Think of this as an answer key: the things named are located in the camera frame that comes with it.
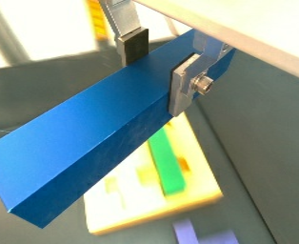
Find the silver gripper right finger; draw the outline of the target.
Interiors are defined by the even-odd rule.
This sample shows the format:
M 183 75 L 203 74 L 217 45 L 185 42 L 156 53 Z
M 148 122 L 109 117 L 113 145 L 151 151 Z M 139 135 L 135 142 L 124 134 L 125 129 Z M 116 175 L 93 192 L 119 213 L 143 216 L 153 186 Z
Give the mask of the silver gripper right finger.
M 227 72 L 232 60 L 232 46 L 205 33 L 193 31 L 195 52 L 173 69 L 169 114 L 179 116 L 191 106 L 195 95 L 205 95 L 213 82 Z

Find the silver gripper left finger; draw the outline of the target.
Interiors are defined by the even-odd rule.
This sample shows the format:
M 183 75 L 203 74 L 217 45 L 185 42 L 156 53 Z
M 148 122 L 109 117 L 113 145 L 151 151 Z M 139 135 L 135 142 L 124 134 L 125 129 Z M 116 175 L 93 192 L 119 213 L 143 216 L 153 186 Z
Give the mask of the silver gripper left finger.
M 127 66 L 149 53 L 149 30 L 141 26 L 132 0 L 99 0 L 116 34 L 117 52 Z

